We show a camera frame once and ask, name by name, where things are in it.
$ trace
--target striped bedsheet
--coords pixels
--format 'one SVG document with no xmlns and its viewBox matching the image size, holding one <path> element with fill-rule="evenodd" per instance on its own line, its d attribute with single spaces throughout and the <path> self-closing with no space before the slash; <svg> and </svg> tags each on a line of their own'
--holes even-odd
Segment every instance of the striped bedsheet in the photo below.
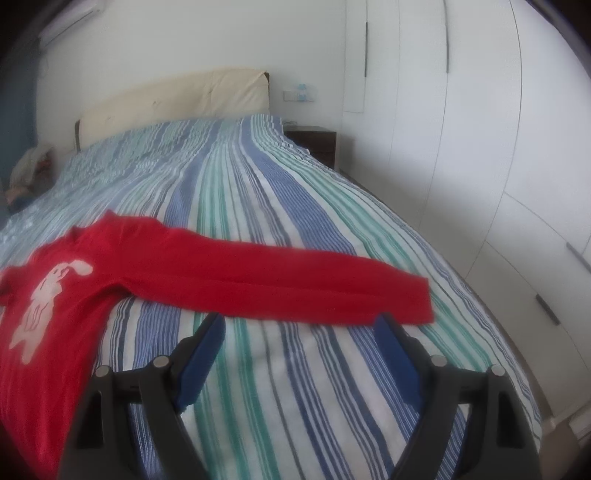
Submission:
<svg viewBox="0 0 591 480">
<path fill-rule="evenodd" d="M 282 134 L 280 118 L 168 122 L 101 141 L 70 160 L 55 188 L 0 232 L 0 267 L 108 209 L 212 238 L 372 257 L 430 280 L 436 322 L 407 331 L 430 353 L 510 374 L 539 445 L 525 375 L 464 282 L 399 217 Z M 204 313 L 129 298 L 112 311 L 97 365 L 145 365 L 191 335 Z M 141 409 L 132 409 L 146 472 L 161 476 Z M 439 471 L 462 440 L 459 408 Z M 385 479 L 417 421 L 367 327 L 228 319 L 226 340 L 182 415 L 213 479 Z"/>
</svg>

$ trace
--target beige headboard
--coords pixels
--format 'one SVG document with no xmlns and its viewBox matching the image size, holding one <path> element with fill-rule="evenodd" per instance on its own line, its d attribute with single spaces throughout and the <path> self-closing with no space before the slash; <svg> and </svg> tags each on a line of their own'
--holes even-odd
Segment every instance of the beige headboard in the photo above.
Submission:
<svg viewBox="0 0 591 480">
<path fill-rule="evenodd" d="M 120 93 L 76 122 L 76 148 L 134 128 L 198 117 L 234 118 L 269 113 L 269 74 L 221 69 L 160 80 Z"/>
</svg>

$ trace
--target red shirt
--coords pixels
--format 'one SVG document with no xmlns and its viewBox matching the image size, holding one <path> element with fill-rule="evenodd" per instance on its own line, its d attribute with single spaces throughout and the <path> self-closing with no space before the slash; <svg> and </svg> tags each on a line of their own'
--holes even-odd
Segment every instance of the red shirt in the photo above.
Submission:
<svg viewBox="0 0 591 480">
<path fill-rule="evenodd" d="M 0 421 L 42 479 L 57 475 L 109 312 L 132 294 L 257 319 L 433 319 L 427 279 L 375 260 L 213 240 L 108 212 L 0 278 Z"/>
</svg>

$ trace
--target screw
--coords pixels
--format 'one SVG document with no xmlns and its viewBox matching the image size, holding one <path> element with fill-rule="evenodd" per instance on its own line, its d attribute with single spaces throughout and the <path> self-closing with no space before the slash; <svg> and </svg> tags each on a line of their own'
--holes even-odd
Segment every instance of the screw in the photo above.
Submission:
<svg viewBox="0 0 591 480">
<path fill-rule="evenodd" d="M 445 367 L 447 365 L 447 358 L 443 355 L 432 355 L 431 363 L 436 367 Z"/>
<path fill-rule="evenodd" d="M 497 377 L 502 377 L 503 375 L 505 375 L 505 369 L 500 365 L 493 365 L 491 367 L 491 372 L 493 373 L 493 375 L 496 375 Z"/>
<path fill-rule="evenodd" d="M 99 368 L 96 369 L 95 375 L 99 378 L 104 377 L 106 374 L 109 373 L 109 370 L 111 370 L 109 365 L 101 365 Z"/>
<path fill-rule="evenodd" d="M 168 357 L 166 355 L 157 356 L 154 360 L 152 360 L 152 364 L 156 368 L 164 368 L 168 365 Z"/>
</svg>

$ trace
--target dark wooden nightstand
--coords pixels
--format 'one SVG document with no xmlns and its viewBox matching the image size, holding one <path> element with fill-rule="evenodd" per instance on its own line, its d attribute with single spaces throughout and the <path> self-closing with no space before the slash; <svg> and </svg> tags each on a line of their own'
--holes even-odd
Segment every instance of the dark wooden nightstand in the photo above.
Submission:
<svg viewBox="0 0 591 480">
<path fill-rule="evenodd" d="M 285 125 L 283 133 L 296 145 L 310 150 L 316 160 L 335 169 L 336 132 L 323 127 Z"/>
</svg>

